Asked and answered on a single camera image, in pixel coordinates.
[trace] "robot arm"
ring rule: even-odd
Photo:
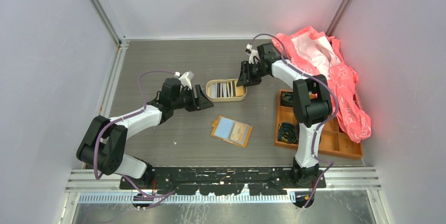
[[[84,136],[76,157],[82,162],[93,166],[94,149],[99,132],[110,122],[113,123],[102,135],[107,142],[99,143],[97,154],[98,170],[103,174],[113,173],[128,175],[141,187],[148,186],[153,180],[152,166],[135,157],[124,154],[126,140],[142,130],[164,123],[175,109],[184,108],[187,111],[198,111],[213,107],[203,94],[200,85],[192,88],[191,72],[177,78],[167,78],[157,97],[146,106],[134,112],[112,118],[97,116],[93,119]]]
[[[282,61],[280,53],[272,43],[262,44],[257,50],[250,51],[247,48],[246,52],[258,55],[260,60],[257,63],[253,63],[252,60],[241,62],[238,85],[245,87],[258,85],[262,77],[270,75],[281,79],[293,89],[293,112],[300,129],[299,148],[293,159],[293,179],[297,183],[300,179],[316,176],[319,164],[313,153],[318,152],[323,125],[318,130],[316,128],[332,112],[329,92],[316,81],[289,67],[287,65],[291,64],[289,60]],[[324,75],[315,77],[327,83]],[[316,94],[317,98],[310,99],[309,93]]]

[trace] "metal floor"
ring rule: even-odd
[[[149,70],[191,70],[192,84],[202,88],[212,79],[238,78],[240,62],[246,60],[247,40],[132,41],[124,58],[110,116],[119,116],[143,105],[138,76]],[[149,74],[142,80],[148,100],[155,97],[169,74]],[[126,154],[154,166],[291,166],[296,151],[275,147],[276,98],[290,89],[281,80],[263,78],[248,88],[243,101],[214,103],[214,108],[187,112],[176,110],[162,125],[149,128],[127,141]],[[246,148],[210,135],[219,115],[253,126]],[[362,166],[361,160],[321,155],[335,166]]]
[[[316,197],[305,212],[292,203],[165,204],[138,212],[130,204],[79,204],[73,224],[376,223],[365,191],[320,191]]]

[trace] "pink fabric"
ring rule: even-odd
[[[286,46],[294,65],[306,73],[322,73],[327,77],[328,86],[339,101],[337,118],[342,131],[354,142],[370,137],[370,117],[353,100],[358,74],[344,63],[339,40],[317,32],[311,26],[291,36],[279,33],[276,37]],[[283,51],[278,41],[272,39],[272,43],[278,51]]]

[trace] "black metal mounting plate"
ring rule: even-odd
[[[314,183],[307,179],[293,184],[290,167],[154,167],[153,171],[158,194],[175,190],[178,195],[195,195],[199,189],[202,195],[237,195],[247,184],[250,195],[286,195],[285,189],[311,188]],[[325,187],[322,177],[318,188]],[[133,187],[121,180],[120,189]],[[142,189],[152,189],[152,185]]]

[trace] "wooden tray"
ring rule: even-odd
[[[279,125],[283,122],[292,123],[296,125],[298,122],[294,116],[292,107],[284,107],[280,105],[280,97],[283,92],[290,90],[280,90],[277,99],[277,120],[276,120],[276,135],[274,138],[274,145],[297,149],[297,144],[288,144],[283,141],[278,140]],[[350,140],[349,136],[342,132],[339,128],[338,119],[335,118],[325,124],[322,129],[321,143],[319,145],[319,153],[324,155],[331,155],[336,157],[345,157],[350,159],[360,159],[362,158],[362,144],[357,144]]]

